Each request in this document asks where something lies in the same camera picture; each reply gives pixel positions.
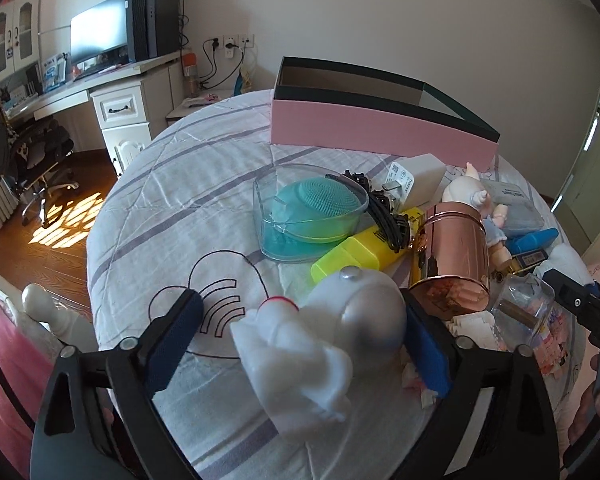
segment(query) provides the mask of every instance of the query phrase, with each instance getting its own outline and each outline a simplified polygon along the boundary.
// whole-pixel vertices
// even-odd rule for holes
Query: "drawer handle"
[[[125,105],[124,108],[120,108],[119,110],[114,110],[113,108],[109,108],[109,113],[110,114],[117,114],[117,113],[123,112],[125,110],[129,110],[129,105]]]

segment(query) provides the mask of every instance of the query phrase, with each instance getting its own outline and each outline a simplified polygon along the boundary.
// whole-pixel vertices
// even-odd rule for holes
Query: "metallic cylinder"
[[[432,316],[480,312],[489,304],[489,261],[482,219],[473,207],[430,208],[414,243],[411,293]]]

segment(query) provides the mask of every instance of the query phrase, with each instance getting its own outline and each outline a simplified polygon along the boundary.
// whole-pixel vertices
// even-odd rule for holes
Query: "office chair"
[[[69,168],[51,172],[71,155],[73,148],[69,133],[53,117],[26,124],[16,132],[0,104],[0,181],[17,199],[26,191],[33,193],[22,212],[23,226],[29,224],[30,213],[36,209],[43,228],[61,217],[64,208],[51,220],[47,215],[57,192],[78,189],[79,184],[72,180]]]

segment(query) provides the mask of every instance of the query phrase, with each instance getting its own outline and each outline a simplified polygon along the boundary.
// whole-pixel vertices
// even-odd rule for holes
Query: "blue foam pad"
[[[155,347],[145,368],[144,389],[149,398],[169,386],[185,350],[202,323],[203,313],[203,300],[196,292]]]
[[[404,345],[427,388],[436,391],[444,399],[453,385],[448,357],[410,308],[407,308]]]

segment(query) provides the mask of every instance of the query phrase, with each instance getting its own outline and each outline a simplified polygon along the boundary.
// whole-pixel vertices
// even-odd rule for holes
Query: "white wall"
[[[67,25],[100,1],[41,0],[41,30]],[[255,34],[256,88],[273,85],[283,56],[422,79],[494,126],[502,134],[500,153],[539,192],[556,196],[584,141],[600,86],[600,18],[587,3],[186,0],[185,32],[201,60],[203,40]],[[43,56],[68,49],[68,38],[68,30],[44,35]],[[219,73],[228,74],[235,61],[221,59]],[[207,69],[204,60],[200,73]]]

